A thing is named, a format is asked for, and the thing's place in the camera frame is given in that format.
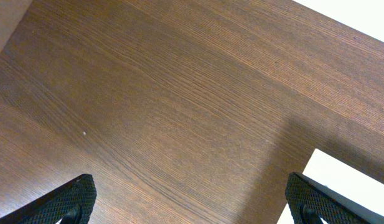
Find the white rectangular object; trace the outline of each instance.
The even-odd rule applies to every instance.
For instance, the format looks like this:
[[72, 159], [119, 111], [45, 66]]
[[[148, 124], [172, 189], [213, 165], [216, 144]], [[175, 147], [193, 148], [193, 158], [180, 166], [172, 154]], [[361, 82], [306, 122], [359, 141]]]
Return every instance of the white rectangular object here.
[[[315, 149], [302, 173], [361, 206], [384, 216], [384, 184]], [[288, 204], [278, 224], [293, 224]]]
[[294, 0], [384, 42], [384, 0]]

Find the beige object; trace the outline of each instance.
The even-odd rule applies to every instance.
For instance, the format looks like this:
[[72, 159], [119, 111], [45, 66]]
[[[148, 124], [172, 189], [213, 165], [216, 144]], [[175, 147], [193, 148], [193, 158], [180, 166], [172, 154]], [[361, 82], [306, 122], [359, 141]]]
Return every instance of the beige object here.
[[32, 0], [0, 0], [0, 52]]

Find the white surface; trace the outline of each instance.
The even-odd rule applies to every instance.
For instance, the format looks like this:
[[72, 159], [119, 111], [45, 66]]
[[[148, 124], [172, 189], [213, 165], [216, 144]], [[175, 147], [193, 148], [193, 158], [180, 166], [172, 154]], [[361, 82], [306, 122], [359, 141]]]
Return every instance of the white surface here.
[[[384, 216], [384, 184], [315, 149], [303, 174], [331, 190]], [[288, 205], [278, 224], [293, 224]]]
[[384, 0], [295, 0], [384, 42]]

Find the black object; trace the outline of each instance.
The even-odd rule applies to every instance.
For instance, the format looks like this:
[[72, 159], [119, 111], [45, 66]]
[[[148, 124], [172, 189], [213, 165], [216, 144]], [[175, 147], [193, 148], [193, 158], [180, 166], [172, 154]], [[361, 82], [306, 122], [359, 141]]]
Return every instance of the black object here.
[[22, 208], [0, 218], [10, 224], [86, 224], [95, 204], [92, 175], [82, 174]]
[[370, 223], [384, 224], [384, 217], [347, 199], [305, 175], [289, 175], [286, 199], [295, 223]]

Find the wood grain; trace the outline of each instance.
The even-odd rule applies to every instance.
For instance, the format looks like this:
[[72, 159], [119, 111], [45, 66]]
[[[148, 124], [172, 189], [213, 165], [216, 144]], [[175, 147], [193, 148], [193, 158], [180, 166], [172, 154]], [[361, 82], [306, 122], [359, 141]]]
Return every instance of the wood grain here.
[[0, 217], [276, 223], [315, 147], [384, 183], [384, 43], [292, 1], [34, 0], [0, 54]]

